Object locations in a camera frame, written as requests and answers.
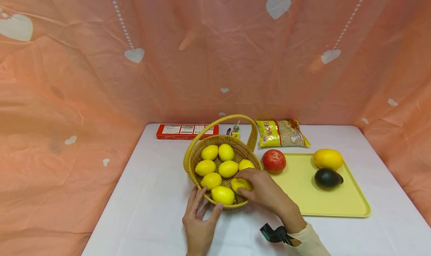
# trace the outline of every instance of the noodle package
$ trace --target noodle package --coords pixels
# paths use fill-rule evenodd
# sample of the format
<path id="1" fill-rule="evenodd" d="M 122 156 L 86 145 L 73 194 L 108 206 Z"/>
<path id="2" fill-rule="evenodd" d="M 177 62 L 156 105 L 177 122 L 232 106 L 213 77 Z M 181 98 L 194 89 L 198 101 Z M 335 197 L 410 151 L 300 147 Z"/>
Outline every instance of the noodle package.
<path id="1" fill-rule="evenodd" d="M 265 146 L 310 146 L 297 120 L 256 120 L 259 144 Z"/>

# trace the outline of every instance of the cardboard box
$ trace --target cardboard box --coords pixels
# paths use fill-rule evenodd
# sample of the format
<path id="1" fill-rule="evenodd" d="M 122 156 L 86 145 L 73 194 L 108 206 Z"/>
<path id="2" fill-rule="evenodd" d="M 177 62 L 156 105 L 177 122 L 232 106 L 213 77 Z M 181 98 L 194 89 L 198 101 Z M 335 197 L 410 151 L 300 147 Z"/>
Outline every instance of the cardboard box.
<path id="1" fill-rule="evenodd" d="M 157 139 L 193 140 L 207 124 L 161 124 L 157 130 Z M 211 135 L 218 135 L 218 125 L 208 130 L 201 140 Z"/>

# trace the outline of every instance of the hand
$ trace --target hand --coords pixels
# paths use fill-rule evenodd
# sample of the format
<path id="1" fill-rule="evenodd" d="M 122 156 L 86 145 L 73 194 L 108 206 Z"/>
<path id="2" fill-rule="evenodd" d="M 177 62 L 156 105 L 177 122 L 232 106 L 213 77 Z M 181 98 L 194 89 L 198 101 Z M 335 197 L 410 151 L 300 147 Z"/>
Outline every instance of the hand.
<path id="1" fill-rule="evenodd" d="M 255 202 L 276 214 L 283 222 L 288 233 L 299 233 L 306 227 L 306 222 L 301 215 L 298 205 L 284 193 L 266 171 L 245 168 L 239 171 L 235 175 L 235 178 L 246 179 L 252 183 L 252 191 L 238 188 L 238 192 L 249 199 L 249 201 Z"/>
<path id="2" fill-rule="evenodd" d="M 187 256 L 205 256 L 207 254 L 213 242 L 215 225 L 223 210 L 223 205 L 219 203 L 215 206 L 210 218 L 207 221 L 203 220 L 205 213 L 210 208 L 210 203 L 206 203 L 199 213 L 198 208 L 204 201 L 206 191 L 206 187 L 200 191 L 194 187 L 187 202 L 186 213 L 183 217 L 187 239 Z"/>

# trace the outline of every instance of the orange backdrop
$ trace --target orange backdrop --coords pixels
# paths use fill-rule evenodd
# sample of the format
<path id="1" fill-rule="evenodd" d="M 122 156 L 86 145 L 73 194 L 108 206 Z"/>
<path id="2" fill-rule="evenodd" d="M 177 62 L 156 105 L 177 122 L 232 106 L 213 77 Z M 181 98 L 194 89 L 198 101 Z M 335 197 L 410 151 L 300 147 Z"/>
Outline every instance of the orange backdrop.
<path id="1" fill-rule="evenodd" d="M 431 223 L 429 16 L 431 0 L 0 0 L 2 254 L 79 255 L 147 123 L 237 113 L 358 126 Z"/>

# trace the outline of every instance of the avocado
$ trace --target avocado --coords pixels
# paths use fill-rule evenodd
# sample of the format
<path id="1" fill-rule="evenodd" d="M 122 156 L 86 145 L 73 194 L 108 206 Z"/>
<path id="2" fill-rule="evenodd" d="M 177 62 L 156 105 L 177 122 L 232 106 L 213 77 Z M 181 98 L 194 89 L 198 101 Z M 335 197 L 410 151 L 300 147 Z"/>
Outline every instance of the avocado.
<path id="1" fill-rule="evenodd" d="M 335 188 L 344 182 L 340 174 L 329 168 L 319 169 L 314 175 L 314 180 L 319 187 L 325 189 Z"/>

